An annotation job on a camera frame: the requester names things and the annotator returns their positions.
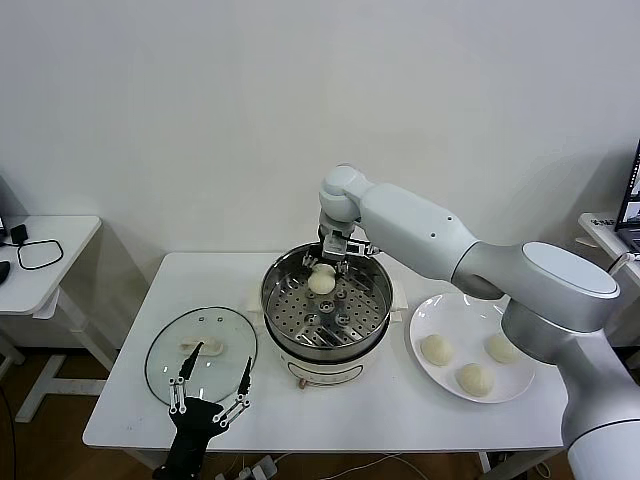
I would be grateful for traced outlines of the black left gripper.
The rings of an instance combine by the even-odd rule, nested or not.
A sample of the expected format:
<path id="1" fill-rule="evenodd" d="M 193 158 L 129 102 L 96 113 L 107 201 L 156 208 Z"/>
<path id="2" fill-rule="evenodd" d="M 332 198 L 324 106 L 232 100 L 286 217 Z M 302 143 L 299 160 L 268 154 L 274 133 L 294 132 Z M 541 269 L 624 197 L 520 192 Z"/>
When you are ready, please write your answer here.
<path id="1" fill-rule="evenodd" d="M 220 405 L 186 397 L 186 381 L 203 345 L 198 342 L 182 363 L 178 376 L 169 379 L 169 414 L 176 434 L 165 462 L 157 468 L 158 479 L 198 479 L 210 440 L 225 433 L 226 427 L 251 406 L 251 357 L 229 402 Z"/>

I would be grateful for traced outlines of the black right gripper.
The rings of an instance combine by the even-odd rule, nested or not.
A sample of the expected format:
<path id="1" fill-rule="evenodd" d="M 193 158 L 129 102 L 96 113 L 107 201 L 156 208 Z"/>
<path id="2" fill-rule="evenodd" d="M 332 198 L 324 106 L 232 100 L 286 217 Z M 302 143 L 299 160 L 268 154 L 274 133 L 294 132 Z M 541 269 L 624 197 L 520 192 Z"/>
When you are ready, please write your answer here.
<path id="1" fill-rule="evenodd" d="M 320 244 L 324 250 L 345 250 L 354 232 L 352 224 L 329 225 L 321 224 L 318 228 Z M 306 252 L 302 257 L 302 266 L 309 271 L 319 263 L 320 257 L 312 252 Z M 338 261 L 335 271 L 338 276 L 345 276 L 349 272 L 350 263 L 347 258 Z"/>

